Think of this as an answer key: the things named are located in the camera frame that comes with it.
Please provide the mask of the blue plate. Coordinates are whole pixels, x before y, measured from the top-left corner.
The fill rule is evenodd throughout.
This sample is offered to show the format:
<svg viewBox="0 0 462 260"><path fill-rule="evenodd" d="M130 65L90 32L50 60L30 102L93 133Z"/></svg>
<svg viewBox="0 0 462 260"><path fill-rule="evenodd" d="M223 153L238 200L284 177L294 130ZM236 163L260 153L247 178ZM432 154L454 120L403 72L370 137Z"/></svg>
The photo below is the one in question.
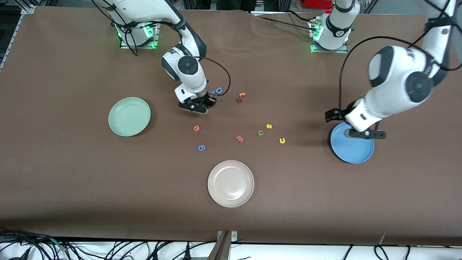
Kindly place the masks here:
<svg viewBox="0 0 462 260"><path fill-rule="evenodd" d="M336 125L330 133L329 145L333 153L342 161L361 164L370 159L375 150L373 140L347 137L352 127L347 123Z"/></svg>

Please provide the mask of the light green plate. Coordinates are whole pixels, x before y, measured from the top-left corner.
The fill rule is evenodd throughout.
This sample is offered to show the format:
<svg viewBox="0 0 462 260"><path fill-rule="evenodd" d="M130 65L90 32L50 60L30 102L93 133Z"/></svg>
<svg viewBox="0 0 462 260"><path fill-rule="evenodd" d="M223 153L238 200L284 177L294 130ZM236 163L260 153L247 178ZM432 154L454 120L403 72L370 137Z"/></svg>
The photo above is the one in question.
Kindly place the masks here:
<svg viewBox="0 0 462 260"><path fill-rule="evenodd" d="M109 128L117 135L131 137L141 133L149 124L151 109L138 97L126 97L116 102L109 111Z"/></svg>

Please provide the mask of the beige plate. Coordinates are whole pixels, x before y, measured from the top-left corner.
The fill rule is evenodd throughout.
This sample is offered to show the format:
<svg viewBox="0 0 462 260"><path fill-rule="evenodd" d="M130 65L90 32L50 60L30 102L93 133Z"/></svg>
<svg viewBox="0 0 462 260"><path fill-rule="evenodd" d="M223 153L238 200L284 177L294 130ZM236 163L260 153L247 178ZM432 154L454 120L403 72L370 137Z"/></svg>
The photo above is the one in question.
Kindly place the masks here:
<svg viewBox="0 0 462 260"><path fill-rule="evenodd" d="M215 203L236 208L249 201L254 191L252 171L240 161L218 163L208 177L209 195Z"/></svg>

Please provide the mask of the red background object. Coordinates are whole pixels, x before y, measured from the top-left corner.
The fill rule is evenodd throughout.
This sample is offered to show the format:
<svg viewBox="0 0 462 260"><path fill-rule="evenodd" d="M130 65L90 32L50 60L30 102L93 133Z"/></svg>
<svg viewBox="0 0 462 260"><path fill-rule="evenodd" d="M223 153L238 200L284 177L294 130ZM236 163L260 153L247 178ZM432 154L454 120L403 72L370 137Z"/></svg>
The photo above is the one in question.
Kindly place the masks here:
<svg viewBox="0 0 462 260"><path fill-rule="evenodd" d="M304 7L309 9L330 9L334 0L302 0Z"/></svg>

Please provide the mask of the brown table cover sheet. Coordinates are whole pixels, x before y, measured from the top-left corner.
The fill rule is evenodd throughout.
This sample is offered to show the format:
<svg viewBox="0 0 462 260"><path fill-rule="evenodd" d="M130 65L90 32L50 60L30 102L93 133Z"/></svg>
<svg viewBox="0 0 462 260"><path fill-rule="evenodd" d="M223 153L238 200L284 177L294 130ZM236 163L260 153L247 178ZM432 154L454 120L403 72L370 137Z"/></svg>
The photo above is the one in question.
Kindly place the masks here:
<svg viewBox="0 0 462 260"><path fill-rule="evenodd" d="M232 77L206 115L178 108L179 83L161 65L179 41L171 29L135 56L95 8L24 16L0 72L0 226L183 241L237 230L254 243L372 245L386 233L387 244L462 245L462 69L384 119L374 155L347 164L328 146L335 122L324 120L337 107L343 55L311 53L301 29L241 10L183 16ZM151 119L122 137L108 115L127 97L145 100ZM207 185L229 160L254 176L236 208L215 203Z"/></svg>

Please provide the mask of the grey metal bar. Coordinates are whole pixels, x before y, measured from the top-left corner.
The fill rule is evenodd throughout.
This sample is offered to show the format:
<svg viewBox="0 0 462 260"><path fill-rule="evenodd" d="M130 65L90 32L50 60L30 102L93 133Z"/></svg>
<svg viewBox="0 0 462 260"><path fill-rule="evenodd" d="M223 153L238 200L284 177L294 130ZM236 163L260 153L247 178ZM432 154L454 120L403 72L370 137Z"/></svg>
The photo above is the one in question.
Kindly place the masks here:
<svg viewBox="0 0 462 260"><path fill-rule="evenodd" d="M232 238L232 231L221 231L206 260L229 260Z"/></svg>

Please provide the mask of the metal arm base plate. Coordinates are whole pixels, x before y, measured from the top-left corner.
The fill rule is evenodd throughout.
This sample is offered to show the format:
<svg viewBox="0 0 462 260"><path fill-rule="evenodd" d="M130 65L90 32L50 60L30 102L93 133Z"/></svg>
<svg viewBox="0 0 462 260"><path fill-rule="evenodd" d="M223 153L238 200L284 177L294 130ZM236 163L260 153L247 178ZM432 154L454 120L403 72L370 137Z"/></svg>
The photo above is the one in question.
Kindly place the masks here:
<svg viewBox="0 0 462 260"><path fill-rule="evenodd" d="M154 23L134 23L133 27L125 28L116 25L117 34L121 40L122 49L156 49L160 36L160 25Z"/></svg>
<svg viewBox="0 0 462 260"><path fill-rule="evenodd" d="M332 53L332 54L347 54L348 53L348 47L346 45L346 41L342 44L342 46L339 49L325 49L320 45L318 42L320 35L323 33L324 29L322 26L322 21L319 19L310 19L310 21L307 22L308 28L309 29L314 29L313 31L310 31L310 51L311 53L314 52L320 52L320 53Z"/></svg>

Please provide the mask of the silver metal bracket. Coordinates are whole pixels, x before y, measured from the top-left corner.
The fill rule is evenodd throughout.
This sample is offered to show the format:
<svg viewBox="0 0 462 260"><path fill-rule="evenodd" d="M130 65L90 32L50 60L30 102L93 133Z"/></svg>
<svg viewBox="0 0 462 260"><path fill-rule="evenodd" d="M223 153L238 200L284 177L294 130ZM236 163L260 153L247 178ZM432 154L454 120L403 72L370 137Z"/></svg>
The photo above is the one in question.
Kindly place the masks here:
<svg viewBox="0 0 462 260"><path fill-rule="evenodd" d="M217 240L220 238L223 232L224 232L223 230L217 231ZM237 230L230 230L230 234L231 234L231 242L237 242L237 239L238 239Z"/></svg>

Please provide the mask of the aluminium frame rail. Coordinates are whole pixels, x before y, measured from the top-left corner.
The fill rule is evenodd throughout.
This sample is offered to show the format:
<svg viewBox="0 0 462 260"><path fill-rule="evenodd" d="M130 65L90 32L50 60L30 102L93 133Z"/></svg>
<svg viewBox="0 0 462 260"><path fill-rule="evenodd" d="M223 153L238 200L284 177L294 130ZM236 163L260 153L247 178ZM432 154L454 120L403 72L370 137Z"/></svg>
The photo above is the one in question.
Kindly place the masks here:
<svg viewBox="0 0 462 260"><path fill-rule="evenodd" d="M34 5L26 1L14 1L17 5L0 5L0 72L5 66L24 16L35 11Z"/></svg>

